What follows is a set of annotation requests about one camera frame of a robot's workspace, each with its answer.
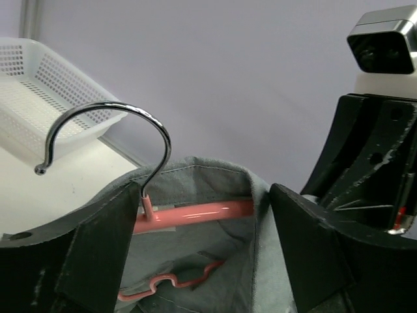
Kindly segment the pink hanger of grey shirt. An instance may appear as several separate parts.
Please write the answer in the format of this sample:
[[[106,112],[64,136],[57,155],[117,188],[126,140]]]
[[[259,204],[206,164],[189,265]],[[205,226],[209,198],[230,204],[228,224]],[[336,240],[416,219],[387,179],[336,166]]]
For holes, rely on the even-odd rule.
[[[254,204],[252,200],[218,201],[185,207],[172,207],[163,211],[155,210],[151,202],[151,197],[147,194],[147,187],[151,180],[161,172],[171,156],[171,138],[165,126],[157,120],[155,116],[137,106],[120,101],[112,102],[110,100],[103,100],[83,104],[72,108],[59,116],[52,126],[50,126],[46,135],[44,161],[34,168],[34,172],[37,175],[44,175],[47,169],[53,164],[55,140],[60,129],[63,128],[69,120],[78,115],[96,110],[115,110],[134,114],[149,122],[160,133],[164,141],[163,157],[157,167],[155,167],[151,174],[146,178],[140,189],[143,214],[138,215],[136,218],[133,229],[135,234],[172,228],[174,226],[198,224],[214,220],[243,218],[253,215]]]

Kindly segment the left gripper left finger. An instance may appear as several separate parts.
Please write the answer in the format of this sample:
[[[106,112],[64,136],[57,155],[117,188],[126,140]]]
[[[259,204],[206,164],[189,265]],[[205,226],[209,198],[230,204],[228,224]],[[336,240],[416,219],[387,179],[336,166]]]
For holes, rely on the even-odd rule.
[[[113,312],[139,207],[127,183],[1,240],[2,312]]]

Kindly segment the grey shirt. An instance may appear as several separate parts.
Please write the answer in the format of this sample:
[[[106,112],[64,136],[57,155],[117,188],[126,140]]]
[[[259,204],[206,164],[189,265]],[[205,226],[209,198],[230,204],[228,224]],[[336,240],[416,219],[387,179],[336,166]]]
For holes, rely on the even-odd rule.
[[[115,311],[294,312],[269,188],[246,168],[221,160],[189,156],[170,162],[150,183],[155,206],[249,198],[255,213],[133,236],[121,283],[125,294],[144,290],[153,275],[174,273],[180,281],[191,280],[206,265],[223,264],[198,286],[174,288],[164,281],[154,295],[118,302]]]

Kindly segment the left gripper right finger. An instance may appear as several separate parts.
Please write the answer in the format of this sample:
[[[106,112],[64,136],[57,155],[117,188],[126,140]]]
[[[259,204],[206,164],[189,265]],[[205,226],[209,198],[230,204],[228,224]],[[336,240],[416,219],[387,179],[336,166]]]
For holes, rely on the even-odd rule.
[[[415,312],[416,241],[273,184],[270,201],[299,312]]]

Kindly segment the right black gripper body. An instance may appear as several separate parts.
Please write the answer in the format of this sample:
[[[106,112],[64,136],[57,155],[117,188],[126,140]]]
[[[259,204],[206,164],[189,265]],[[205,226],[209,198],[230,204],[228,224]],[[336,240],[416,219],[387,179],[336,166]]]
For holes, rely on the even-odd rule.
[[[416,203],[416,100],[349,93],[338,100],[321,155],[301,193],[379,230]]]

